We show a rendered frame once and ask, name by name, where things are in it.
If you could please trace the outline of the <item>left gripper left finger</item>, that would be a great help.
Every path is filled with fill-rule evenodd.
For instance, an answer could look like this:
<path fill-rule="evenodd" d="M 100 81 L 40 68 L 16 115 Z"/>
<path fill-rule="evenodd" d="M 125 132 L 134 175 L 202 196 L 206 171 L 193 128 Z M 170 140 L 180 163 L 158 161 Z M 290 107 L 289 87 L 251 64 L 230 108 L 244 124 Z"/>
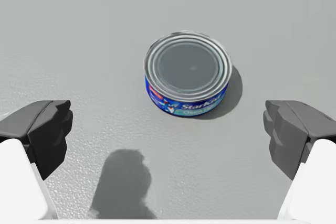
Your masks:
<path fill-rule="evenodd" d="M 0 114 L 0 220 L 58 219 L 45 180 L 65 160 L 70 107 L 42 100 Z"/>

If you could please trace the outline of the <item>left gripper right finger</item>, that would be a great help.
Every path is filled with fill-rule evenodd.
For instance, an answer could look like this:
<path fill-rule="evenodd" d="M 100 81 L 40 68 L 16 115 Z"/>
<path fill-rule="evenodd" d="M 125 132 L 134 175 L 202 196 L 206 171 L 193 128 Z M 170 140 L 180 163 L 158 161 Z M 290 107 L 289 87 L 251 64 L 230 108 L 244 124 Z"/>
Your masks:
<path fill-rule="evenodd" d="M 292 181 L 279 220 L 336 220 L 336 120 L 294 100 L 267 100 L 275 165 Z"/>

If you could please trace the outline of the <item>blue flat can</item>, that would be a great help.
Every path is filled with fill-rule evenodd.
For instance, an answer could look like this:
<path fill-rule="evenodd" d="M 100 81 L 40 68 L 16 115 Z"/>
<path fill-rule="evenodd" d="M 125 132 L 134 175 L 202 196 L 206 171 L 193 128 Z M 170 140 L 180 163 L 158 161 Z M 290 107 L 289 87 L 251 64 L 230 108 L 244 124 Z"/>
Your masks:
<path fill-rule="evenodd" d="M 183 118 L 203 115 L 224 99 L 233 64 L 215 39 L 196 31 L 167 34 L 149 47 L 145 87 L 162 111 Z"/>

